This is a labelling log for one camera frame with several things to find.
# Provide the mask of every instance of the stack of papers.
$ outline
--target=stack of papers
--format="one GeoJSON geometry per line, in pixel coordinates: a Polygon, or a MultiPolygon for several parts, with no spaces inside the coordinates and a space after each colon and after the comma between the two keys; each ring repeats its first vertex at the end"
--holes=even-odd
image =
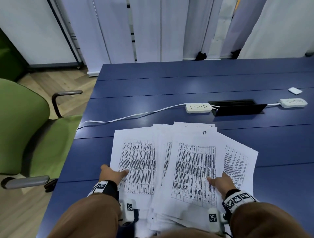
{"type": "Polygon", "coordinates": [[[130,172],[118,185],[120,199],[139,209],[136,237],[182,227],[208,231],[208,208],[225,212],[207,177],[225,171],[253,195],[258,152],[217,132],[214,124],[174,122],[115,131],[110,167],[130,172]]]}

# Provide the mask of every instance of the white power strip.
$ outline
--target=white power strip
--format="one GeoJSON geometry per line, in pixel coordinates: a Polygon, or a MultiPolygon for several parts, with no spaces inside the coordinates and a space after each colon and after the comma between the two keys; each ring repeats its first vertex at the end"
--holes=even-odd
{"type": "Polygon", "coordinates": [[[211,112],[212,106],[209,103],[188,103],[185,105],[187,113],[211,112]]]}
{"type": "Polygon", "coordinates": [[[302,98],[286,98],[280,99],[279,103],[282,107],[305,107],[307,102],[302,98]]]}

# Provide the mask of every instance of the chair armrest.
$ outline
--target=chair armrest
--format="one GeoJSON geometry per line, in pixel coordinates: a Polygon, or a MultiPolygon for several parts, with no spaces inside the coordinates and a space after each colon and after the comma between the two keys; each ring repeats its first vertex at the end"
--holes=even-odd
{"type": "Polygon", "coordinates": [[[1,187],[3,187],[4,189],[34,187],[48,183],[49,179],[50,179],[49,176],[37,176],[21,179],[7,177],[1,181],[1,187]]]}
{"type": "Polygon", "coordinates": [[[57,98],[57,97],[59,97],[59,96],[65,96],[65,95],[82,94],[82,93],[83,93],[82,90],[64,91],[64,92],[55,93],[55,94],[51,97],[51,101],[52,101],[52,104],[53,104],[53,108],[55,109],[56,115],[57,115],[59,118],[62,118],[62,116],[61,116],[61,114],[60,114],[60,112],[59,112],[59,108],[58,108],[57,102],[56,102],[56,98],[57,98]]]}

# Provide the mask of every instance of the sleeve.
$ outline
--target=sleeve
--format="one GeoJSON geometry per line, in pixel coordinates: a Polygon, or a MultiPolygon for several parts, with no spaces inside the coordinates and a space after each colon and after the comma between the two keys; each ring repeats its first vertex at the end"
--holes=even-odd
{"type": "Polygon", "coordinates": [[[234,238],[310,238],[288,213],[269,203],[246,203],[232,214],[230,228],[234,238]]]}
{"type": "Polygon", "coordinates": [[[70,206],[48,238],[115,238],[120,213],[114,197],[93,193],[70,206]]]}

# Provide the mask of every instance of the table surface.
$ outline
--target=table surface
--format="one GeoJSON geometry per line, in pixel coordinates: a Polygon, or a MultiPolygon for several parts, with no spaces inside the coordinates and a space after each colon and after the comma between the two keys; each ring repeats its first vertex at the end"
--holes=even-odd
{"type": "Polygon", "coordinates": [[[100,166],[110,164],[115,130],[197,122],[259,152],[254,195],[294,216],[314,235],[314,57],[256,60],[183,61],[103,65],[82,121],[109,121],[181,103],[254,99],[275,103],[303,98],[305,108],[265,108],[265,114],[214,117],[173,108],[137,119],[78,130],[37,238],[47,237],[61,214],[85,197],[100,166]],[[300,95],[290,87],[303,90],[300,95]]]}

